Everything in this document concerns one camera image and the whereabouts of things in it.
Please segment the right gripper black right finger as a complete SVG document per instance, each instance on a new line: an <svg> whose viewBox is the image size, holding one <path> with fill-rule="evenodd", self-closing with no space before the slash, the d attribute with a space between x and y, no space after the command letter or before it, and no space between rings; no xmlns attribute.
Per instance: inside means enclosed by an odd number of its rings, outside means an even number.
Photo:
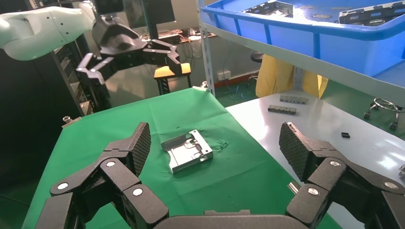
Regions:
<svg viewBox="0 0 405 229"><path fill-rule="evenodd" d="M282 124L279 146L303 185L287 206L288 216L316 228L332 203L345 207L367 229L405 226L405 188L346 158L327 141Z"/></svg>

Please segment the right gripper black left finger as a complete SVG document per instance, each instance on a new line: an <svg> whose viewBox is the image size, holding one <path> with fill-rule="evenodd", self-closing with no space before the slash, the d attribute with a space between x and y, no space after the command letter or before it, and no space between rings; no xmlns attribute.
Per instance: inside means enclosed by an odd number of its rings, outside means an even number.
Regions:
<svg viewBox="0 0 405 229"><path fill-rule="evenodd" d="M84 229L107 204L132 229L155 227L169 210L139 177L150 146L146 122L139 123L130 137L110 142L95 162L51 187L36 227Z"/></svg>

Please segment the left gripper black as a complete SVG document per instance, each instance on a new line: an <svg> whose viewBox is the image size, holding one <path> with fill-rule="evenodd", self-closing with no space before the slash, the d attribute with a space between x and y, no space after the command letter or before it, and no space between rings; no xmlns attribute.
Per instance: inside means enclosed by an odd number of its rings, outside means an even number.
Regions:
<svg viewBox="0 0 405 229"><path fill-rule="evenodd" d="M157 39L144 42L119 17L96 17L92 37L101 57L91 52L85 54L76 71L85 74L88 79L97 80L101 85L116 73L116 68L144 64L168 66L175 76L182 75L177 46Z"/></svg>

